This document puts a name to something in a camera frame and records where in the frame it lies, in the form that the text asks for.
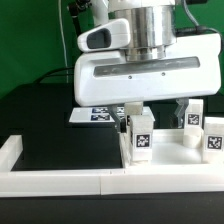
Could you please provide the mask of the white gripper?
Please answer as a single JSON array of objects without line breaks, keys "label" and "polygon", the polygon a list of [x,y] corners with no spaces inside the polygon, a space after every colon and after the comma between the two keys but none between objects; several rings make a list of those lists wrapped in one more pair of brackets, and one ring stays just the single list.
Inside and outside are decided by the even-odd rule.
[{"label": "white gripper", "polygon": [[81,106],[110,105],[109,114],[118,133],[125,133],[126,119],[116,104],[177,99],[177,127],[189,105],[184,97],[217,93],[221,87],[218,55],[220,35],[182,36],[157,60],[129,62],[124,48],[130,42],[129,23],[114,19],[78,37],[82,55],[75,64],[74,90]]}]

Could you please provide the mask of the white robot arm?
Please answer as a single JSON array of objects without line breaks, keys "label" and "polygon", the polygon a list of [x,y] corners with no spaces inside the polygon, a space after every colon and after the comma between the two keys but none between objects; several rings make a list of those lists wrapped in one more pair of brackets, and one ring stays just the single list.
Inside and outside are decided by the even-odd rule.
[{"label": "white robot arm", "polygon": [[221,87],[221,33],[198,23],[186,0],[109,0],[107,19],[81,34],[75,64],[76,102],[106,106],[119,132],[119,104],[188,99]]}]

